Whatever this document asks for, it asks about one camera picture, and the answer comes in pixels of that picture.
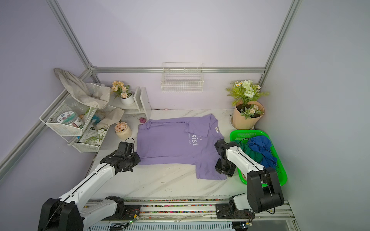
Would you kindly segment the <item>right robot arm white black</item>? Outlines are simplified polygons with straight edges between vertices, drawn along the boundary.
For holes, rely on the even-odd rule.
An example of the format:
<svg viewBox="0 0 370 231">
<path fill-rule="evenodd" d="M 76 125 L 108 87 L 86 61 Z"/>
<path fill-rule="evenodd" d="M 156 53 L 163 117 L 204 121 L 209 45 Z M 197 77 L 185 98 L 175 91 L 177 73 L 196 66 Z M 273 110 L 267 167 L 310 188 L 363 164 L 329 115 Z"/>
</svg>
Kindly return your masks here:
<svg viewBox="0 0 370 231">
<path fill-rule="evenodd" d="M 247 180 L 247 192 L 229 198 L 227 204 L 216 204 L 218 219 L 253 220 L 256 213 L 275 214 L 276 208 L 284 205 L 284 196 L 277 172 L 264 167 L 242 151 L 235 142 L 217 140 L 215 148 L 220 155 L 215 169 L 220 174 L 232 177 L 239 169 Z"/>
</svg>

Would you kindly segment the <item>purple t-shirt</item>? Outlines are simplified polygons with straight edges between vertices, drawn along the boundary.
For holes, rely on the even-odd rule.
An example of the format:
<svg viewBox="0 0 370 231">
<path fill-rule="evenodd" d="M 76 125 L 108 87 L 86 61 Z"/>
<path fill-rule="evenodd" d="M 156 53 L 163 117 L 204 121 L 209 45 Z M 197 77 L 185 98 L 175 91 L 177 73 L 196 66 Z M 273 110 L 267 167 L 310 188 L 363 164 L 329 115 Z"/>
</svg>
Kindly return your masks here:
<svg viewBox="0 0 370 231">
<path fill-rule="evenodd" d="M 220 156 L 214 145 L 222 139 L 213 114 L 151 119 L 138 127 L 137 153 L 142 165 L 194 165 L 197 179 L 225 180 L 215 170 Z"/>
</svg>

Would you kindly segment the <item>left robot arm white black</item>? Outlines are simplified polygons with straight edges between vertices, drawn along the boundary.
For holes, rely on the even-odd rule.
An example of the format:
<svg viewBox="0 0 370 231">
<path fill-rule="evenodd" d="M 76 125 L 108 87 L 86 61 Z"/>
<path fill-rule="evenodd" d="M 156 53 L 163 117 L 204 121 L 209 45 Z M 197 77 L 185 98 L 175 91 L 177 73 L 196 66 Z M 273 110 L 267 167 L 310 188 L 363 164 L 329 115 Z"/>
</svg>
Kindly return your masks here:
<svg viewBox="0 0 370 231">
<path fill-rule="evenodd" d="M 122 141 L 116 151 L 104 157 L 99 165 L 78 185 L 57 199 L 48 199 L 41 208 L 39 231 L 86 231 L 107 220 L 127 220 L 119 225 L 124 230 L 139 220 L 140 205 L 125 206 L 125 200 L 108 196 L 102 202 L 87 207 L 91 197 L 111 178 L 121 172 L 133 172 L 141 161 L 133 142 Z"/>
</svg>

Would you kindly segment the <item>green plastic laundry basket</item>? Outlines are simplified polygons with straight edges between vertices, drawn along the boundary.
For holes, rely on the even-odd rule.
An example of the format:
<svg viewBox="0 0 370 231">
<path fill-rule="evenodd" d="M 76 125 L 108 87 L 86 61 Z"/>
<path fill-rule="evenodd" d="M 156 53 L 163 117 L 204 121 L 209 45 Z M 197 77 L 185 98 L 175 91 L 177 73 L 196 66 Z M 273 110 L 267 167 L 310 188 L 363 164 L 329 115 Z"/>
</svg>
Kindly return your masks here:
<svg viewBox="0 0 370 231">
<path fill-rule="evenodd" d="M 248 143 L 248 140 L 250 138 L 253 138 L 253 137 L 256 137 L 256 136 L 260 136 L 260 135 L 263 135 L 263 136 L 266 136 L 267 138 L 270 139 L 270 137 L 263 131 L 260 131 L 260 130 L 236 130 L 236 131 L 233 131 L 230 133 L 230 140 L 231 141 L 234 141 L 238 144 L 241 144 L 241 143 Z M 277 176 L 278 176 L 278 179 L 279 179 L 279 183 L 280 185 L 284 185 L 286 182 L 287 182 L 287 174 L 286 174 L 286 171 L 280 161 L 280 158 L 275 150 L 275 147 L 272 143 L 272 147 L 271 147 L 271 153 L 274 157 L 277 158 L 277 166 L 275 168 L 275 171 L 277 172 Z"/>
</svg>

